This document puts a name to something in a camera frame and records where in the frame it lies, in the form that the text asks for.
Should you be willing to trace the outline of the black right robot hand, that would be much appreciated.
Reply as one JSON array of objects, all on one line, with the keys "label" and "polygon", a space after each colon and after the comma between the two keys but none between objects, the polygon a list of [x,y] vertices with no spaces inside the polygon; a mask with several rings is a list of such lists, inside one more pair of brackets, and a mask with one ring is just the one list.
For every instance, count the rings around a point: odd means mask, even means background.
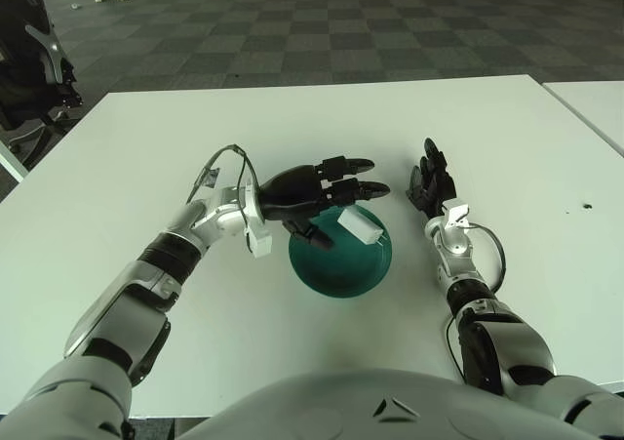
[{"label": "black right robot hand", "polygon": [[447,160],[432,139],[424,141],[425,154],[410,173],[406,195],[414,208],[427,219],[442,216],[443,203],[457,197]]}]

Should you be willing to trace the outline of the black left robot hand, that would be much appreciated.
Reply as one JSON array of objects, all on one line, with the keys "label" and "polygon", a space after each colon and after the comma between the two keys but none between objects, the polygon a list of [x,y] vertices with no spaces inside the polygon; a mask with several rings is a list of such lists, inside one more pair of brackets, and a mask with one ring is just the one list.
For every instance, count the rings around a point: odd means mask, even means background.
[{"label": "black left robot hand", "polygon": [[357,179],[373,168],[370,159],[336,156],[318,165],[288,169],[259,188],[262,216],[281,222],[293,238],[328,251],[333,247],[332,239],[311,220],[332,207],[349,207],[388,195],[388,185]]}]

